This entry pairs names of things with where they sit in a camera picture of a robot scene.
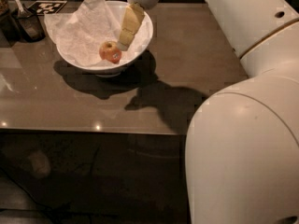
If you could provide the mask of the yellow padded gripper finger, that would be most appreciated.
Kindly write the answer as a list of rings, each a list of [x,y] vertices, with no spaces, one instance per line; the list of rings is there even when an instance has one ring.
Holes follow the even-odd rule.
[[[124,12],[121,23],[121,31],[117,42],[117,47],[121,51],[129,49],[134,41],[135,35],[138,32],[142,21],[144,20],[145,12],[139,4],[129,4]]]

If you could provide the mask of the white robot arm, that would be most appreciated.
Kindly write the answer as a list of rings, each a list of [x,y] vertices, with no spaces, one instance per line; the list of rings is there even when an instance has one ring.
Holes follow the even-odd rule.
[[[194,113],[192,224],[298,224],[299,15],[285,0],[205,0],[248,79]]]

